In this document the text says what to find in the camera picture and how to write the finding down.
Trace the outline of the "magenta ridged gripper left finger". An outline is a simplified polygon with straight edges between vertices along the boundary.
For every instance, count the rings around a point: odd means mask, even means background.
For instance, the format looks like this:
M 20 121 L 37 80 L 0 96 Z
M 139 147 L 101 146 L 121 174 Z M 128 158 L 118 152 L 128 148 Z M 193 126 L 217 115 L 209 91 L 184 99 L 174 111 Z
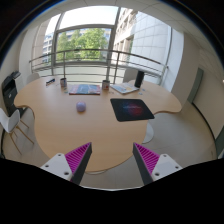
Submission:
M 66 154 L 57 153 L 42 165 L 41 168 L 51 174 L 79 185 L 91 154 L 92 144 L 86 143 Z

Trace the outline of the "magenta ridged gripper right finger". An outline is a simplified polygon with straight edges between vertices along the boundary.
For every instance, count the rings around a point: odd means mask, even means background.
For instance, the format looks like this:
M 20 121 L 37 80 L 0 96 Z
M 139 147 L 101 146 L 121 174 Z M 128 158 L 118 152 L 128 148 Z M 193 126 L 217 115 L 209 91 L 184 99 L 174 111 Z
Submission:
M 137 143 L 133 144 L 133 155 L 145 185 L 182 169 L 168 154 L 159 155 Z

